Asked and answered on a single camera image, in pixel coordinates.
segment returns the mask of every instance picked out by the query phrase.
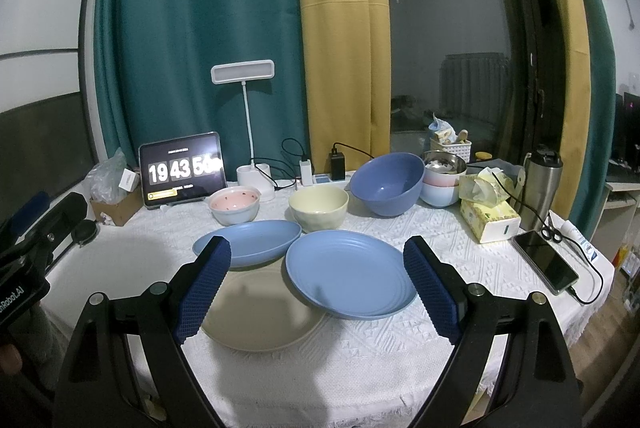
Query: human hand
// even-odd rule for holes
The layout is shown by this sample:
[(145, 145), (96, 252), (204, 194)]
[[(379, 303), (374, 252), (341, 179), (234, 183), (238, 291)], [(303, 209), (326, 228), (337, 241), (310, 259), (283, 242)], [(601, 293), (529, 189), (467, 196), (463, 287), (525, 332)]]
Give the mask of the human hand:
[(0, 368), (8, 376), (13, 376), (22, 369), (22, 358), (14, 345), (0, 345)]

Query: charger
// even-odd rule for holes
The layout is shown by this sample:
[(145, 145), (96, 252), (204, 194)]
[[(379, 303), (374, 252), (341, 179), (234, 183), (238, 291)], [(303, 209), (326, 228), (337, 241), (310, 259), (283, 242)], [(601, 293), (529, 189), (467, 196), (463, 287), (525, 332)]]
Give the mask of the charger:
[(331, 168), (331, 180), (343, 181), (345, 179), (344, 154), (338, 152), (335, 146), (331, 148), (331, 153), (329, 154), (329, 165)]
[(313, 186), (314, 177), (309, 159), (300, 160), (300, 179), (303, 186)]

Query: yellow curtain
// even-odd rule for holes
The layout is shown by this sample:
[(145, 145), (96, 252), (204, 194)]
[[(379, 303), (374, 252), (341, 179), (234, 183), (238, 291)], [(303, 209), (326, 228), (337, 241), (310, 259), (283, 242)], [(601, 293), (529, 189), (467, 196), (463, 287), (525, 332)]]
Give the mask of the yellow curtain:
[[(388, 153), (391, 40), (388, 0), (300, 0), (311, 154), (327, 170), (334, 141)], [(341, 149), (346, 168), (368, 157)]]
[(582, 0), (558, 0), (566, 49), (566, 90), (560, 155), (564, 162), (552, 209), (567, 218), (580, 183), (591, 108), (589, 33)]

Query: blue gripper pad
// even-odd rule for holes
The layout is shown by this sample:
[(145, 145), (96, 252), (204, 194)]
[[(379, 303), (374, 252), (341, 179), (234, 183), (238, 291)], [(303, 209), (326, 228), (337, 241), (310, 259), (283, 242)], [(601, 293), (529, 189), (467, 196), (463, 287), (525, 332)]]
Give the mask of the blue gripper pad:
[[(209, 243), (212, 244), (216, 238), (220, 240), (218, 245), (213, 248), (209, 259), (202, 265), (200, 272), (178, 304), (178, 319), (173, 335), (179, 345), (183, 344), (190, 336), (197, 334), (204, 316), (209, 311), (211, 302), (213, 302), (220, 284), (231, 266), (231, 245), (228, 240), (219, 236), (214, 236)], [(210, 249), (207, 244), (198, 258), (206, 256)]]
[[(418, 246), (418, 243), (423, 244), (422, 249)], [(440, 336), (448, 338), (455, 345), (462, 335), (460, 330), (460, 320), (462, 318), (460, 316), (464, 314), (466, 299), (461, 295), (462, 289), (451, 289), (457, 297), (457, 300), (454, 299), (438, 276), (438, 271), (432, 267), (432, 264), (450, 267), (453, 271), (455, 269), (437, 260), (433, 251), (420, 237), (414, 236), (404, 244), (402, 257), (404, 258), (404, 268), (414, 283), (414, 287), (418, 291), (424, 308), (429, 313), (429, 318), (431, 318), (436, 332)], [(457, 277), (464, 284), (462, 277), (459, 275)]]

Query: desk lamp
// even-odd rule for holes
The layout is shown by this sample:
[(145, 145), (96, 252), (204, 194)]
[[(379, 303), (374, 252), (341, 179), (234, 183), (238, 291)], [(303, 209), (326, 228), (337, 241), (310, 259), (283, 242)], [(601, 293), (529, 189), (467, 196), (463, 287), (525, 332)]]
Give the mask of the desk lamp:
[(275, 191), (271, 177), (271, 167), (254, 162), (254, 138), (251, 133), (251, 120), (249, 118), (249, 102), (246, 96), (246, 82), (251, 80), (266, 80), (273, 78), (274, 64), (272, 60), (258, 60), (253, 62), (229, 63), (215, 65), (211, 68), (211, 81), (215, 85), (226, 83), (242, 83), (242, 96), (244, 97), (244, 113), (246, 115), (246, 129), (249, 133), (249, 149), (251, 151), (251, 164), (239, 166), (236, 169), (238, 184), (252, 186), (260, 192), (260, 201), (270, 201), (274, 198)]

